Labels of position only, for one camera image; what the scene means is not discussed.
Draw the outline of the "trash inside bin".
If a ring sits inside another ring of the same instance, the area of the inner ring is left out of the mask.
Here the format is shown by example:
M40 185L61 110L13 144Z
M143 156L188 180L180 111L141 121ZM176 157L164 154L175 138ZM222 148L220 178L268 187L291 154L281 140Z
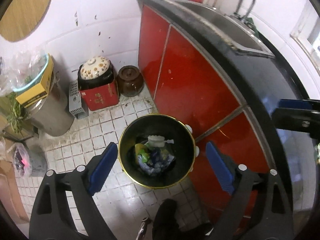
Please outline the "trash inside bin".
M160 135L150 135L146 141L135 144L135 162L148 176L156 176L176 159L172 150L174 140Z

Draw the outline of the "black gold trash bin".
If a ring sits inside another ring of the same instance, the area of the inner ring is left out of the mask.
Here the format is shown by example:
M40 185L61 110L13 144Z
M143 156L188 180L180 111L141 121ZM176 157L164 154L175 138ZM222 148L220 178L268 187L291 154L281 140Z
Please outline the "black gold trash bin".
M135 183L164 189L192 171L199 151L188 125L168 115L147 114L124 129L118 156L124 172Z

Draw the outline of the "plastic bag with pink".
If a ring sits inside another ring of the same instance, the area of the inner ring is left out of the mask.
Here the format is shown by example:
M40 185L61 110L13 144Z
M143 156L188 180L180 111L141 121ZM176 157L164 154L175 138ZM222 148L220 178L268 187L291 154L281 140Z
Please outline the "plastic bag with pink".
M20 142L12 146L13 155L12 163L15 171L21 178L28 178L31 176L32 166L28 149Z

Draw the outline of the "grey bucket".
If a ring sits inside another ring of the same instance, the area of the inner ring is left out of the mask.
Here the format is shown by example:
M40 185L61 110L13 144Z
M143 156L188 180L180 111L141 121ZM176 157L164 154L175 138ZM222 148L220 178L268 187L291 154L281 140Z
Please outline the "grey bucket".
M68 110L67 95L61 89L55 72L52 73L48 96L28 106L26 111L27 120L52 137L64 135L74 121Z

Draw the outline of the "grey plastic basket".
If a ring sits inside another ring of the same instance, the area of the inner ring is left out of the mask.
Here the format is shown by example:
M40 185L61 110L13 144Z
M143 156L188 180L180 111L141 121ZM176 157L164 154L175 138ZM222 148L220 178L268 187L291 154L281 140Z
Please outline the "grey plastic basket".
M88 108L78 89L78 81L72 81L69 85L69 112L76 119L88 117Z

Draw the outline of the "red box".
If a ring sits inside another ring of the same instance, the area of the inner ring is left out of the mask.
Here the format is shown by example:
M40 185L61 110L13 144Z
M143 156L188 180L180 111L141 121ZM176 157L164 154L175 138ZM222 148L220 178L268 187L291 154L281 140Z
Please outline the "red box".
M91 89L82 89L80 85L78 85L78 88L81 98L92 112L119 103L119 92L116 79L111 83Z

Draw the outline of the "steel sink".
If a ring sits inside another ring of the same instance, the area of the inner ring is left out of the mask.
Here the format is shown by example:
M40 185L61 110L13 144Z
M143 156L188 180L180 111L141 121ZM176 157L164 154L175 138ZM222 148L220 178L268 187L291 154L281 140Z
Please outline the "steel sink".
M184 12L195 16L201 23L212 29L222 40L240 54L274 58L275 55L244 24L222 14L214 7L186 0L163 0Z

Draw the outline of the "yellow cardboard box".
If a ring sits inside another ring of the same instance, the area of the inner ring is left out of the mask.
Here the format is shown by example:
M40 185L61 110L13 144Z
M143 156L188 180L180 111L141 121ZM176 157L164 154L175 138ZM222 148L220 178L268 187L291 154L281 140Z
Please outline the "yellow cardboard box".
M23 107L29 107L49 94L54 64L50 54L45 54L42 58L46 62L40 72L26 85L12 89L16 93L16 100Z

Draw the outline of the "brown ceramic jar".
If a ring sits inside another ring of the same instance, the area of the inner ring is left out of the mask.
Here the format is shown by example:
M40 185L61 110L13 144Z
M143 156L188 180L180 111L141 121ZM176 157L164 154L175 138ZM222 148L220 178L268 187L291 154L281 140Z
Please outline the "brown ceramic jar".
M123 96L137 96L143 89L144 79L135 66L123 66L117 75L119 92Z

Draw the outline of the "floral lidded pot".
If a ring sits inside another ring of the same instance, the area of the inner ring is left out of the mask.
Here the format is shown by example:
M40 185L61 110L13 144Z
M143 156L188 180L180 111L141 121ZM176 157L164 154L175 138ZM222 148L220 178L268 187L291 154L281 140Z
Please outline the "floral lidded pot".
M78 70L78 89L88 90L108 85L114 80L112 62L103 56L95 56Z

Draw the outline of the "red cabinet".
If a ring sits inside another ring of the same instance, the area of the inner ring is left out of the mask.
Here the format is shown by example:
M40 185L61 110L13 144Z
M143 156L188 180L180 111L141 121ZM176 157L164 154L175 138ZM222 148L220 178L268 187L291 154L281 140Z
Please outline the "red cabinet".
M269 168L249 108L195 44L147 5L142 7L138 65L159 113L192 128L200 153L189 178L208 218L218 221L231 197L217 181L206 144L213 142L251 171Z

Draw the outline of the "round wooden board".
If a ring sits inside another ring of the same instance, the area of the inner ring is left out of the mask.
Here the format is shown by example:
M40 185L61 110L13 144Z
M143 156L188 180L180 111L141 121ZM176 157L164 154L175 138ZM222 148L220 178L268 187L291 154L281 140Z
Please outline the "round wooden board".
M7 0L1 9L1 37L17 42L29 36L46 15L51 0Z

